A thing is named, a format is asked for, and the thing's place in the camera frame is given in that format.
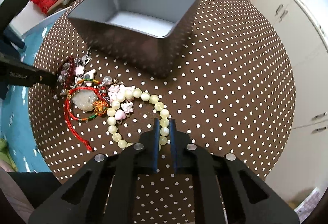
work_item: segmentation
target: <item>pearl bead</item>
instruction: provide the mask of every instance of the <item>pearl bead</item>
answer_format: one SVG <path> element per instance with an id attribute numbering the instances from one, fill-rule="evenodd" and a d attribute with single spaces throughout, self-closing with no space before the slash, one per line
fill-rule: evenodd
<path id="1" fill-rule="evenodd" d="M 167 118 L 162 118 L 160 121 L 159 121 L 159 124 L 160 126 L 162 127 L 167 127 L 169 125 L 169 120 Z"/>
<path id="2" fill-rule="evenodd" d="M 127 142 L 125 140 L 119 140 L 119 142 L 117 143 L 117 145 L 118 145 L 119 148 L 124 149 L 127 146 Z"/>
<path id="3" fill-rule="evenodd" d="M 159 144 L 160 145 L 166 145 L 167 144 L 167 138 L 165 136 L 159 137 Z"/>
<path id="4" fill-rule="evenodd" d="M 113 134 L 117 132 L 117 127 L 115 125 L 108 126 L 109 133 Z"/>
<path id="5" fill-rule="evenodd" d="M 162 109 L 160 114 L 159 114 L 162 118 L 168 118 L 170 113 L 167 109 Z"/>
<path id="6" fill-rule="evenodd" d="M 121 136 L 120 133 L 116 132 L 116 133 L 114 133 L 114 134 L 112 135 L 112 138 L 113 138 L 113 141 L 114 141 L 114 142 L 118 142 L 119 140 L 122 139 L 122 136 Z"/>
<path id="7" fill-rule="evenodd" d="M 150 99 L 150 94 L 149 94 L 148 92 L 143 92 L 143 93 L 141 94 L 141 99 L 142 99 L 143 101 L 148 101 L 148 100 Z"/>
<path id="8" fill-rule="evenodd" d="M 116 124 L 116 119 L 115 119 L 115 117 L 108 117 L 108 119 L 107 119 L 107 123 L 108 123 L 109 125 L 115 125 L 115 124 Z"/>
<path id="9" fill-rule="evenodd" d="M 124 91 L 124 95 L 125 95 L 125 98 L 127 98 L 127 99 L 133 98 L 133 92 L 129 89 Z"/>
<path id="10" fill-rule="evenodd" d="M 161 111 L 164 109 L 164 104 L 162 102 L 157 102 L 154 107 L 157 111 Z"/>
<path id="11" fill-rule="evenodd" d="M 125 100 L 125 95 L 122 93 L 117 93 L 116 100 L 119 102 L 123 102 Z"/>
<path id="12" fill-rule="evenodd" d="M 149 99 L 149 103 L 156 104 L 158 102 L 159 98 L 157 95 L 151 95 Z"/>
<path id="13" fill-rule="evenodd" d="M 113 79 L 110 76 L 105 76 L 103 79 L 103 82 L 105 85 L 111 85 L 113 82 Z"/>
<path id="14" fill-rule="evenodd" d="M 119 109 L 120 106 L 121 106 L 120 101 L 118 101 L 118 100 L 114 100 L 114 101 L 112 102 L 112 108 L 113 108 L 113 109 Z"/>
<path id="15" fill-rule="evenodd" d="M 133 90 L 133 96 L 134 96 L 135 98 L 139 98 L 139 97 L 141 97 L 141 94 L 142 94 L 141 89 L 136 88 L 136 89 Z"/>
<path id="16" fill-rule="evenodd" d="M 107 115 L 108 115 L 109 117 L 114 117 L 114 116 L 115 116 L 115 112 L 116 112 L 116 110 L 113 109 L 113 108 L 108 108 L 108 109 L 107 109 Z"/>
<path id="17" fill-rule="evenodd" d="M 168 136 L 170 134 L 170 130 L 168 127 L 163 127 L 160 129 L 159 133 L 162 135 L 162 136 Z"/>

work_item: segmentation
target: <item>brown tablecloth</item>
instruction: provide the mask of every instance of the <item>brown tablecloth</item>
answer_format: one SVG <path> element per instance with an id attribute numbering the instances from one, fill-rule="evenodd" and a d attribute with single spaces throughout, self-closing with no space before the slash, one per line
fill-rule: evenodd
<path id="1" fill-rule="evenodd" d="M 78 32 L 63 14 L 37 53 L 34 66 L 54 72 L 68 56 L 81 57 L 87 50 Z M 119 78 L 159 95 L 177 129 L 209 152 L 233 152 L 262 179 L 278 160 L 291 129 L 295 85 L 283 44 L 271 24 L 248 0 L 200 0 L 194 30 L 171 75 L 155 79 L 146 72 L 92 52 L 87 70 L 96 79 Z M 128 142 L 152 129 L 153 106 L 134 101 L 134 113 L 119 126 Z M 61 182 L 73 175 L 96 153 L 121 152 L 108 135 L 106 118 L 88 123 L 72 121 L 76 131 L 90 141 L 93 153 L 69 132 L 63 100 L 55 101 L 49 88 L 29 89 L 32 130 L 45 162 Z M 137 181 L 137 223 L 186 223 L 194 220 L 191 177 L 174 175 L 170 146 L 162 147 L 159 173 L 140 175 Z"/>

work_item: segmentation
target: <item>cabinet handle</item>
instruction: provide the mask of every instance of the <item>cabinet handle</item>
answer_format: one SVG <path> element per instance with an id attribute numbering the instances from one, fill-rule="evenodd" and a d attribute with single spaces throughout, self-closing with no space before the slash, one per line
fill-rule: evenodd
<path id="1" fill-rule="evenodd" d="M 328 126 L 325 126 L 325 127 L 321 127 L 321 128 L 317 128 L 315 129 L 316 132 L 321 132 L 321 131 L 324 131 L 328 128 Z"/>
<path id="2" fill-rule="evenodd" d="M 281 10 L 283 7 L 284 7 L 284 4 L 279 4 L 279 6 L 278 6 L 278 8 L 277 8 L 277 10 L 276 10 L 276 14 L 275 14 L 275 16 L 278 15 L 278 13 L 280 12 L 280 10 Z"/>
<path id="3" fill-rule="evenodd" d="M 314 117 L 314 119 L 322 118 L 322 117 L 324 117 L 324 116 L 327 116 L 327 111 L 324 112 L 324 113 L 321 113 L 321 114 L 319 114 L 319 115 L 316 115 L 316 116 Z"/>
<path id="4" fill-rule="evenodd" d="M 288 10 L 284 10 L 284 12 L 282 13 L 282 15 L 280 16 L 280 21 L 279 22 L 282 21 L 282 19 L 287 15 L 287 13 L 288 13 Z"/>

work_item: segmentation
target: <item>green cloth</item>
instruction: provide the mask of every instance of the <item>green cloth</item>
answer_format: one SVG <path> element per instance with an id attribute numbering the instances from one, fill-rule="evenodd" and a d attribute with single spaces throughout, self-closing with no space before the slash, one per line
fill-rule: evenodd
<path id="1" fill-rule="evenodd" d="M 16 164 L 9 154 L 7 141 L 3 138 L 0 138 L 0 160 L 3 160 L 4 162 L 8 163 L 9 166 L 11 166 L 13 170 L 17 172 Z"/>

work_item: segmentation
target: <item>metal screw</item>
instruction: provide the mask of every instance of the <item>metal screw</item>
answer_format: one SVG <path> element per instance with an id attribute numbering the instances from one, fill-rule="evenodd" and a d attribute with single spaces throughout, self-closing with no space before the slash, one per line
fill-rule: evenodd
<path id="1" fill-rule="evenodd" d="M 226 159 L 229 161 L 234 161 L 236 159 L 236 156 L 232 153 L 226 154 Z"/>
<path id="2" fill-rule="evenodd" d="M 105 156 L 103 154 L 95 155 L 95 161 L 97 161 L 97 162 L 104 161 L 104 159 L 105 159 Z"/>
<path id="3" fill-rule="evenodd" d="M 133 145 L 133 148 L 135 150 L 141 150 L 141 149 L 143 149 L 143 144 L 142 143 L 136 143 L 136 144 Z"/>
<path id="4" fill-rule="evenodd" d="M 190 151 L 194 151 L 196 150 L 197 146 L 194 144 L 187 144 L 187 149 Z"/>

